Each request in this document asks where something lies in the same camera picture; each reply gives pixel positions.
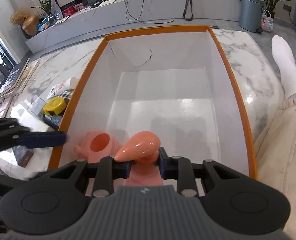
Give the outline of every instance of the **basket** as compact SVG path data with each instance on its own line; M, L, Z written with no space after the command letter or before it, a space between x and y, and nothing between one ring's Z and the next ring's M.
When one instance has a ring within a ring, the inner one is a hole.
M261 19L261 28L265 31L265 32L272 32L273 31L273 19L271 17L271 14L268 10L263 10L263 13L262 13L262 19Z

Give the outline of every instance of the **black cable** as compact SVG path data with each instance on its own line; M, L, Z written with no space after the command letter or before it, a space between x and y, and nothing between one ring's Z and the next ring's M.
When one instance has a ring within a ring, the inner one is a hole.
M291 15L290 15L290 13L291 13L291 11L289 11L289 18L290 18L290 21L291 21L291 23L292 23L294 26L296 26L296 25L292 22L292 20L291 20Z
M141 17L141 14L143 14L143 8L144 8L144 2L145 2L145 0L143 0L143 5L141 6L141 12L140 12L140 15L139 15L138 18L133 17L133 16L130 14L130 12L128 11L128 2L129 2L129 0L127 0L127 2L126 2L125 0L123 0L123 1L124 1L124 3L125 3L125 6L126 6L126 19L129 20L129 21L137 21L137 22L140 22L140 23L142 23L142 24L147 24L147 23L149 23L149 24L166 24L166 23L172 23L172 22L174 22L174 20L172 20L172 21L170 21L170 22L164 22L164 23L153 23L153 22L142 22L142 21L139 21L139 18Z

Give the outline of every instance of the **plaid fabric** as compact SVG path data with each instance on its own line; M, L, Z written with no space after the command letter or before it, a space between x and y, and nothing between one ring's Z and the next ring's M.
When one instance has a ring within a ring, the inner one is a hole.
M73 91L64 91L59 96L70 99L72 97L72 94L73 94Z

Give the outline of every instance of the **marble table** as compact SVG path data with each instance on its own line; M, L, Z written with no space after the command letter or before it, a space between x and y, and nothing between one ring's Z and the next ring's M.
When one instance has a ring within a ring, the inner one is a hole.
M229 60L245 103L253 139L259 136L267 121L274 116L279 103L284 100L284 91L263 52L252 37L245 32L214 29ZM47 130L26 109L40 97L46 100L52 85L72 76L80 77L100 39L86 41L66 47L39 58L40 65L24 88L22 94L14 98L11 117L19 118L33 130ZM26 168L0 158L0 168L6 174L25 179L37 171L47 169L52 148L39 149Z

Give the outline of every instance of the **dried flower arrangement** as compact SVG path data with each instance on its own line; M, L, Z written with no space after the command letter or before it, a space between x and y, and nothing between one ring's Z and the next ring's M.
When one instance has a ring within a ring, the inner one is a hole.
M20 9L20 10L14 11L14 13L11 15L9 21L14 25L20 25L21 26L21 25L23 25L23 23L25 22L25 20L28 17L29 17L29 15L27 14L27 12Z

